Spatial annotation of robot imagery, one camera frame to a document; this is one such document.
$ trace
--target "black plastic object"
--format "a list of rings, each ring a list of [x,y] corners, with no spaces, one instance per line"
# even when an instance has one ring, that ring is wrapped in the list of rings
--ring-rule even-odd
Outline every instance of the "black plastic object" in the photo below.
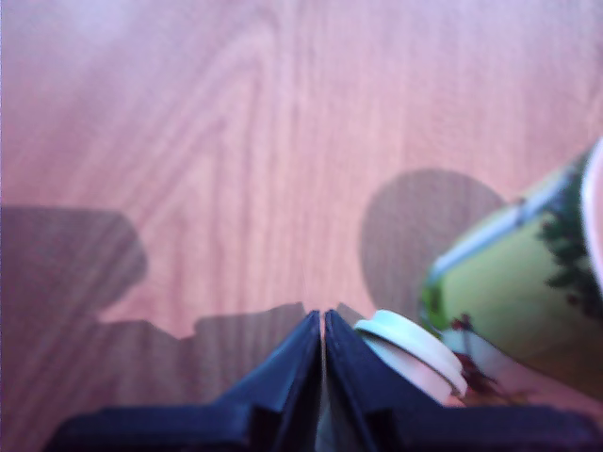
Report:
[[[325,324],[337,450],[603,451],[601,431],[577,413],[444,408],[384,364],[337,312]]]
[[[46,452],[308,450],[318,422],[320,317],[310,313],[210,405],[105,409],[66,421]]]

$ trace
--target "wooden table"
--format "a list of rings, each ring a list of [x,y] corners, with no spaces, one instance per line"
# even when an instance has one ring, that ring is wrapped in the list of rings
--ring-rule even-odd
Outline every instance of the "wooden table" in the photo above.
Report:
[[[600,1],[3,3],[3,446],[206,402],[603,130]]]

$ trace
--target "wood grain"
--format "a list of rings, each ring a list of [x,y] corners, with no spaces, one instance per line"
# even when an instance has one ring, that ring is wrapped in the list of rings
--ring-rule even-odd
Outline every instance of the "wood grain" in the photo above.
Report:
[[[416,315],[603,130],[593,1],[3,3],[3,446],[203,402],[311,309]]]

